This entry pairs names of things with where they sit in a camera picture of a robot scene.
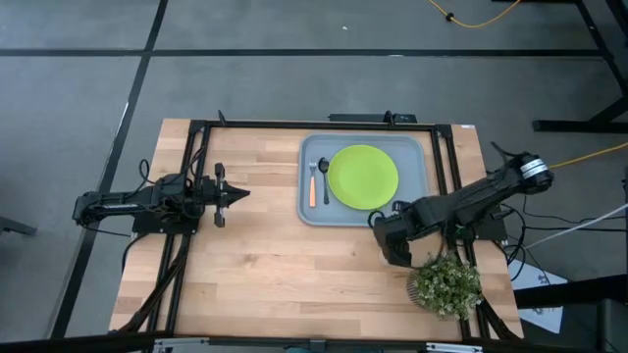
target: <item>green plate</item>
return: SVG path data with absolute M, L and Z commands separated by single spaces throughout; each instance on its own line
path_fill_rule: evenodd
M 367 145 L 353 145 L 334 156 L 328 171 L 330 189 L 343 204 L 358 210 L 386 205 L 399 185 L 389 155 Z

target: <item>black spoon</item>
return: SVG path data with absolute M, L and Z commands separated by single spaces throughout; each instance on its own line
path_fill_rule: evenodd
M 327 170 L 330 168 L 330 163 L 327 162 L 325 157 L 318 161 L 318 170 L 323 174 L 323 203 L 330 204 L 330 197 L 327 195 Z

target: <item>wooden tabletop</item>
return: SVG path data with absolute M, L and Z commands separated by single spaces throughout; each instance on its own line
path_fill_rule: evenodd
M 188 126 L 189 120 L 163 122 L 151 179 L 179 172 Z M 484 177 L 475 128 L 452 129 L 462 184 Z M 205 171 L 222 162 L 227 181 L 251 194 L 226 210 L 224 228 L 214 227 L 210 207 L 202 218 L 190 245 L 176 334 L 460 340 L 458 321 L 440 320 L 410 303 L 404 288 L 407 269 L 382 262 L 372 230 L 313 227 L 299 218 L 298 149 L 314 132 L 330 131 L 212 128 Z M 379 133 L 409 135 L 421 143 L 429 189 L 438 194 L 429 132 Z M 453 190 L 444 142 L 441 147 L 447 189 Z M 151 234 L 131 249 L 111 329 L 125 324 L 153 289 L 164 239 L 164 234 Z M 411 242 L 415 265 L 440 245 L 437 233 Z M 484 295 L 522 335 L 502 253 L 489 241 L 476 241 L 474 247 Z M 158 328 L 165 325 L 169 302 L 167 292 Z M 472 317 L 472 332 L 478 335 L 475 322 Z

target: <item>green leaves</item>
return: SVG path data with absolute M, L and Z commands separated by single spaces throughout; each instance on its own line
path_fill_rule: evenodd
M 442 318 L 468 319 L 469 309 L 482 300 L 478 271 L 458 261 L 453 253 L 433 258 L 408 278 L 414 304 Z

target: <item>gray floor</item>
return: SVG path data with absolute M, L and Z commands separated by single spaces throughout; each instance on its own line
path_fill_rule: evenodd
M 141 48 L 157 3 L 0 0 L 0 47 Z M 505 6 L 488 0 L 442 3 L 468 23 Z M 609 11 L 598 0 L 587 5 L 628 71 L 624 38 Z M 570 5 L 522 4 L 493 26 L 470 30 L 447 24 L 423 0 L 180 0 L 169 4 L 157 47 L 538 49 L 594 43 Z M 0 215 L 38 226 L 35 237 L 0 236 L 0 341 L 48 332 L 79 242 L 80 229 L 70 219 L 74 200 L 100 178 L 137 64 L 136 58 L 0 59 Z M 500 158 L 491 141 L 539 153 L 549 163 L 625 141 L 625 135 L 530 128 L 537 119 L 585 120 L 619 94 L 600 60 L 156 58 L 114 189 L 136 187 L 137 163 L 152 156 L 164 118 L 215 119 L 218 109 L 228 119 L 260 120 L 412 113 L 426 123 L 475 125 L 487 167 L 496 168 Z M 531 197 L 529 210 L 578 219 L 613 209 L 623 203 L 620 181 L 627 162 L 624 150 L 557 170 L 552 189 Z M 521 199 L 510 204 L 520 207 Z M 129 231 L 130 224 L 115 220 L 102 227 Z M 516 220 L 507 227 L 517 233 Z M 528 241 L 544 235 L 530 231 Z M 106 331 L 126 244 L 124 238 L 98 235 L 70 335 Z M 625 248 L 618 233 L 575 232 L 539 246 L 535 255 L 546 270 L 582 279 L 625 271 Z

